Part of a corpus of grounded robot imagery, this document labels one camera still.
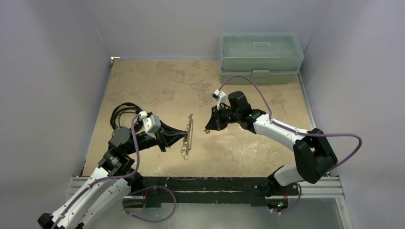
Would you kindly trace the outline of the metal keyring plate with rings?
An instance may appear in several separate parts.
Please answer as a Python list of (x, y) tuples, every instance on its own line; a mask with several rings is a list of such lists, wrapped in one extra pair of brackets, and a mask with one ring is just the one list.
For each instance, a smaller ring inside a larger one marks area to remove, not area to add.
[(193, 133), (193, 114), (189, 115), (189, 122), (185, 129), (187, 136), (183, 140), (183, 145), (181, 147), (181, 156), (184, 160), (189, 158), (189, 152), (192, 148), (192, 133)]

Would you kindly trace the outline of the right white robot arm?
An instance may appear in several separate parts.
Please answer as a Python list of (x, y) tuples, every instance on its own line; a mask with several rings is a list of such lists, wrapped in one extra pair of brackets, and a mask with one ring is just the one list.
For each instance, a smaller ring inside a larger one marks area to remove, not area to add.
[(268, 176), (270, 195), (280, 194), (288, 185), (301, 181), (315, 184), (337, 165), (337, 157), (320, 129), (309, 131), (279, 122), (265, 111), (253, 109), (241, 91), (226, 95), (216, 90), (212, 96), (217, 104), (212, 107), (206, 133), (237, 123), (242, 129), (268, 137), (293, 152), (295, 165), (281, 166)]

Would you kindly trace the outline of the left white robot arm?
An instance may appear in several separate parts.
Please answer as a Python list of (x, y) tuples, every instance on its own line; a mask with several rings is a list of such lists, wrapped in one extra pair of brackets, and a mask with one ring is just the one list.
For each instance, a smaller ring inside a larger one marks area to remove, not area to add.
[(158, 116), (141, 113), (130, 127), (114, 129), (108, 150), (88, 180), (53, 213), (42, 214), (42, 229), (88, 229), (124, 196), (146, 192), (138, 172), (140, 151), (154, 146), (164, 152), (179, 140), (192, 138), (192, 122), (185, 130), (164, 124)]

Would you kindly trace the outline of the green plastic storage box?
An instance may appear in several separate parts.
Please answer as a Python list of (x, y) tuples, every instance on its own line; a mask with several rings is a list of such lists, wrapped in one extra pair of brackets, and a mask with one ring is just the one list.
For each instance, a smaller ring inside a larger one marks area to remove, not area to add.
[(293, 32), (223, 33), (217, 46), (220, 82), (289, 83), (299, 73), (304, 53)]

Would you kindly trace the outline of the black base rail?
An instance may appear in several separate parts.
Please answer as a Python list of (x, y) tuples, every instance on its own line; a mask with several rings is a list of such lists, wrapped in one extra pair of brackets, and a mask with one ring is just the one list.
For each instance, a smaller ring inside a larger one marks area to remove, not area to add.
[(148, 208), (159, 208), (163, 203), (262, 207), (299, 194), (296, 183), (281, 187), (267, 177), (143, 177), (139, 187), (149, 187)]

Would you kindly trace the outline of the aluminium frame extrusion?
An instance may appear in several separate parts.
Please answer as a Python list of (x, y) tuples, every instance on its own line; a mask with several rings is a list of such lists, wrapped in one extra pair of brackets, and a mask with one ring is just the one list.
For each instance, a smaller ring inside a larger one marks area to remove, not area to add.
[[(72, 177), (65, 195), (67, 202), (89, 177)], [(344, 198), (344, 191), (339, 177), (323, 177), (316, 184), (300, 182), (301, 198)]]

